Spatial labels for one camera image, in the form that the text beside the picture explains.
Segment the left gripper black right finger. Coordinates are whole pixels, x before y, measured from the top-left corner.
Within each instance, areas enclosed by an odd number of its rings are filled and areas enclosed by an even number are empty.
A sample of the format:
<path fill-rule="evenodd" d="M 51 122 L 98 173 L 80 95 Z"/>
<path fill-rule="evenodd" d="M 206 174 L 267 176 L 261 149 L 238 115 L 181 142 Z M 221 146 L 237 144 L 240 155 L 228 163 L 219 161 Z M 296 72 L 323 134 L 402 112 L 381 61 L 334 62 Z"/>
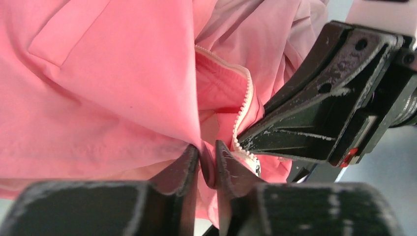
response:
<path fill-rule="evenodd" d="M 402 236 L 383 195 L 366 183 L 267 183 L 215 144 L 221 236 Z"/>

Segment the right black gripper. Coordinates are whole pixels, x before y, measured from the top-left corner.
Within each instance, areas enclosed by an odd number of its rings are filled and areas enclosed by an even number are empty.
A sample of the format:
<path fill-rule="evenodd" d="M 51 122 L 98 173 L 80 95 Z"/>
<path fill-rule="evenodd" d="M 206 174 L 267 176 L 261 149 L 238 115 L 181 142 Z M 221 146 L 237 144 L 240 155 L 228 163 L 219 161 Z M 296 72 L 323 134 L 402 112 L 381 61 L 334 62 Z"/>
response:
<path fill-rule="evenodd" d="M 391 127 L 417 122 L 413 36 L 331 21 L 265 115 L 238 135 L 243 150 L 335 167 L 357 164 Z"/>

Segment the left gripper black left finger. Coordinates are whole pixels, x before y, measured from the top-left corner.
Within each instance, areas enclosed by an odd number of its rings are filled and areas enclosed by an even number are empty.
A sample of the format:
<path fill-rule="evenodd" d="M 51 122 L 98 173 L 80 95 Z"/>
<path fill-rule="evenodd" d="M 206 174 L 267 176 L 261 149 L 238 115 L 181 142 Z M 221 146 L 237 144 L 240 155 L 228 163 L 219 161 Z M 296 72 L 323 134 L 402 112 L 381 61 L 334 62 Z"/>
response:
<path fill-rule="evenodd" d="M 6 215 L 3 236 L 191 236 L 199 151 L 147 181 L 43 181 Z"/>

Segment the pink zip-up hooded jacket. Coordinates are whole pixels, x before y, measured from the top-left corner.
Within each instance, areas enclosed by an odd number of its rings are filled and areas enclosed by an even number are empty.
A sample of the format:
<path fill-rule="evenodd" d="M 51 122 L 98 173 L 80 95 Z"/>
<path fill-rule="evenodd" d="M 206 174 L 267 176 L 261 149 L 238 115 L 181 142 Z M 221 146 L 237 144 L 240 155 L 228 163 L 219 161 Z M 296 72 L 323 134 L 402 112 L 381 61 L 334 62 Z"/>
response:
<path fill-rule="evenodd" d="M 3 0 L 0 196 L 47 179 L 146 180 L 188 144 L 196 217 L 218 226 L 214 146 L 285 183 L 237 136 L 299 68 L 325 0 Z"/>

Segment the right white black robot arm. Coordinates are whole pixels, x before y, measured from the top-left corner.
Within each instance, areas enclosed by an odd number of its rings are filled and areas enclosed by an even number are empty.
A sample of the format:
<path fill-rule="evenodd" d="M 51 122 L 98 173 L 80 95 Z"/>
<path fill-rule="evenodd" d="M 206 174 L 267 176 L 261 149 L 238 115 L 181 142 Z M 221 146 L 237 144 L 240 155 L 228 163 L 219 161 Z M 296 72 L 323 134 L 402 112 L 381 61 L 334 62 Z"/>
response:
<path fill-rule="evenodd" d="M 335 167 L 358 163 L 389 128 L 415 124 L 416 1 L 354 1 L 264 109 L 239 148 Z"/>

